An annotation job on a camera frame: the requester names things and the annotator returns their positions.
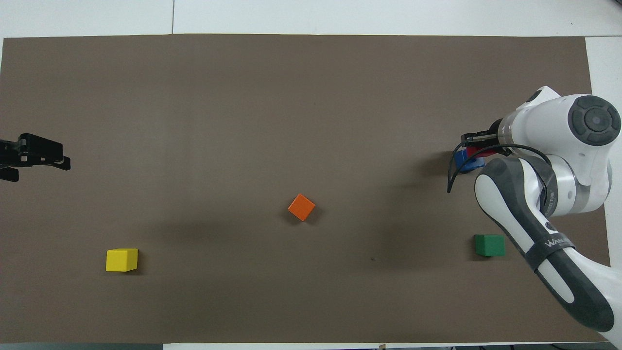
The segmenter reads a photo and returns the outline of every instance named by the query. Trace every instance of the black clamp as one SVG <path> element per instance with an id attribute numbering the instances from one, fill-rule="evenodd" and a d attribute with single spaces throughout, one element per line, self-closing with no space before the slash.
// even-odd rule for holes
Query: black clamp
<path id="1" fill-rule="evenodd" d="M 21 134 L 17 142 L 0 140 L 0 179 L 19 180 L 12 167 L 48 165 L 62 170 L 71 169 L 71 159 L 63 155 L 63 144 L 33 134 Z"/>

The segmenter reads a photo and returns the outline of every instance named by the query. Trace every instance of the cube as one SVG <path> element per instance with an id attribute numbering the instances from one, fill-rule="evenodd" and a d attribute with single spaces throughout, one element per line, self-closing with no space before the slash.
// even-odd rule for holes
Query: cube
<path id="1" fill-rule="evenodd" d="M 307 220 L 313 208 L 315 208 L 315 204 L 312 201 L 302 194 L 298 194 L 287 210 L 294 214 L 300 221 L 304 221 Z"/>
<path id="2" fill-rule="evenodd" d="M 456 168 L 459 168 L 467 159 L 468 159 L 468 153 L 465 149 L 460 150 L 456 152 L 456 154 L 453 155 L 453 160 L 455 161 Z M 462 167 L 462 170 L 460 170 L 460 172 L 468 173 L 469 171 L 475 170 L 477 168 L 481 168 L 484 165 L 486 165 L 486 161 L 484 160 L 484 158 L 475 157 L 471 159 L 468 163 L 466 163 Z"/>
<path id="3" fill-rule="evenodd" d="M 484 257 L 505 255 L 505 237 L 502 235 L 475 235 L 475 253 Z"/>
<path id="4" fill-rule="evenodd" d="M 138 267 L 138 249 L 118 248 L 106 252 L 106 271 L 128 272 Z"/>

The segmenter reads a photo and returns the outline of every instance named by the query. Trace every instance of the blue block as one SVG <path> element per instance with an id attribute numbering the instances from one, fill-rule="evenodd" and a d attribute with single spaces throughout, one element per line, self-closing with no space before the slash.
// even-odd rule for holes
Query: blue block
<path id="1" fill-rule="evenodd" d="M 464 163 L 465 160 L 467 160 L 467 158 L 468 158 L 467 151 L 465 149 L 459 152 L 456 152 L 456 154 L 453 156 L 453 160 L 456 162 L 456 169 L 459 168 L 462 165 L 462 163 Z M 484 161 L 483 157 L 473 158 L 466 165 L 464 165 L 464 167 L 462 167 L 460 172 L 468 173 L 469 171 L 477 169 L 477 168 L 481 168 L 484 165 L 486 165 L 486 162 Z"/>

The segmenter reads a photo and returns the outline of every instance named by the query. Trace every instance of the white robotic arm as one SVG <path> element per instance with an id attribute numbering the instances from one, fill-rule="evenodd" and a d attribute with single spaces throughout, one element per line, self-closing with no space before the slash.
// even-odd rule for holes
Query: white robotic arm
<path id="1" fill-rule="evenodd" d="M 619 132 L 620 116 L 602 98 L 560 97 L 542 87 L 489 134 L 498 144 L 541 151 L 550 165 L 510 148 L 518 157 L 490 161 L 475 181 L 475 194 L 559 303 L 622 349 L 622 272 L 578 253 L 547 219 L 604 203 L 611 184 L 608 152 Z"/>

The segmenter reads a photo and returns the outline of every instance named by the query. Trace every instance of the green cube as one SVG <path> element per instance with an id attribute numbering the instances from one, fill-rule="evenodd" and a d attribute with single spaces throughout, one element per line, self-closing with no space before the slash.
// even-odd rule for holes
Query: green cube
<path id="1" fill-rule="evenodd" d="M 502 235 L 475 235 L 475 253 L 484 257 L 505 255 L 505 237 Z"/>

